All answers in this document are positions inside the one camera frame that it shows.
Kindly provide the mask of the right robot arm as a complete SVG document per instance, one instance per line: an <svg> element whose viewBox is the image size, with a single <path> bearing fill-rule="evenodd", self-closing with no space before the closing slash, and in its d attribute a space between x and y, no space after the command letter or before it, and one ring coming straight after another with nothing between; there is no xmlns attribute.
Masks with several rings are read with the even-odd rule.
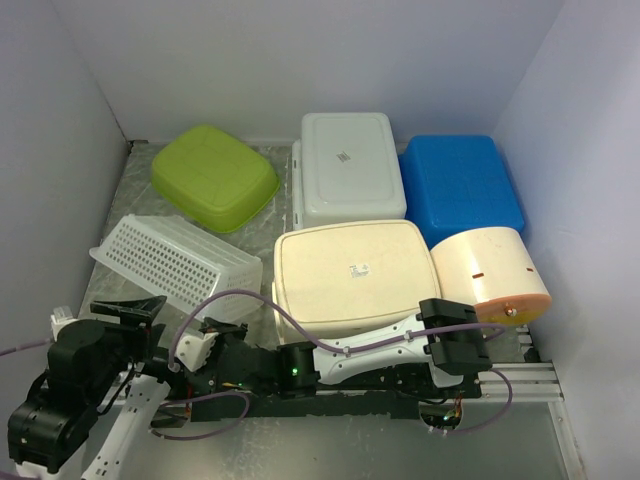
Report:
<svg viewBox="0 0 640 480"><path fill-rule="evenodd" d="M179 341L176 358L191 372L210 368L217 385L282 398L313 396L320 386L408 364L426 366L426 390L443 398L465 377L492 367L481 333L485 326L469 305L423 300L419 312L402 320L334 339L320 338L275 302L269 305L302 341L275 350L251 347L244 341L245 326L210 319L201 338Z"/></svg>

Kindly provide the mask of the green basket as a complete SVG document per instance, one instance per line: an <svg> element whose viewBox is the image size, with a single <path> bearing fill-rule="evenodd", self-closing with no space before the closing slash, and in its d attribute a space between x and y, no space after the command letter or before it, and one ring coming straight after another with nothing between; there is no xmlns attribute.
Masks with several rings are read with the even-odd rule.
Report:
<svg viewBox="0 0 640 480"><path fill-rule="evenodd" d="M261 154L216 127L199 125L155 156L151 184L189 218L230 233L271 201L280 179Z"/></svg>

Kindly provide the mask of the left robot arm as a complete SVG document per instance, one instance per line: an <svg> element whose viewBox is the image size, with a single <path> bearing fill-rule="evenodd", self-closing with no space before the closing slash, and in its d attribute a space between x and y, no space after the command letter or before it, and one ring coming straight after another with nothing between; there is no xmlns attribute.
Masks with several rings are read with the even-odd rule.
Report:
<svg viewBox="0 0 640 480"><path fill-rule="evenodd" d="M50 474L60 470L112 408L115 401L104 399L119 375L125 372L130 381L137 366L152 361L164 331L153 322L166 300L161 295L91 303L91 312L114 322L53 319L46 369L8 420L11 460L39 465Z"/></svg>

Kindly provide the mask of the blue plastic container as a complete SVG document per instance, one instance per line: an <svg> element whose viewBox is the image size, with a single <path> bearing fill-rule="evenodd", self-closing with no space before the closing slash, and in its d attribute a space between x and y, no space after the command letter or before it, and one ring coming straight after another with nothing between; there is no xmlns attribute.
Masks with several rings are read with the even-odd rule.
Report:
<svg viewBox="0 0 640 480"><path fill-rule="evenodd" d="M486 135L417 135L399 155L405 218L428 247L485 227L522 232L525 219L505 163Z"/></svg>

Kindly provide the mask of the white basket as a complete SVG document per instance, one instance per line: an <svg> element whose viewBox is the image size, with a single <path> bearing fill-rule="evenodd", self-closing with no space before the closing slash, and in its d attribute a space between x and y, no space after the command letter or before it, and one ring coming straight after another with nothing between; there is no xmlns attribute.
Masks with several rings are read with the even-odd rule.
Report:
<svg viewBox="0 0 640 480"><path fill-rule="evenodd" d="M262 261L179 216L124 216L90 256L191 313L215 293L261 289Z"/></svg>

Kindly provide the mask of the cream perforated laundry basket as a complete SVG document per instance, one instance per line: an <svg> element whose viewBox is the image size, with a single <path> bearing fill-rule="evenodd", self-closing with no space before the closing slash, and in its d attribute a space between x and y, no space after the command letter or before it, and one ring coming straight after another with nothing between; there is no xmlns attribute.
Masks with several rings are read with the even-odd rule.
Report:
<svg viewBox="0 0 640 480"><path fill-rule="evenodd" d="M390 325L441 295L426 242L407 220L306 228L275 243L272 298L320 339Z"/></svg>

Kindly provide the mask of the large white plastic container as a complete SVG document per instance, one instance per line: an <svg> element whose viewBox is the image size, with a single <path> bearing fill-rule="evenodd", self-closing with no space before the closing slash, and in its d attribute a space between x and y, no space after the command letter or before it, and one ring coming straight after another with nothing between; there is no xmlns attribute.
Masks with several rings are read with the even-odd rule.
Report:
<svg viewBox="0 0 640 480"><path fill-rule="evenodd" d="M306 114L292 166L296 230L405 216L396 144L383 113Z"/></svg>

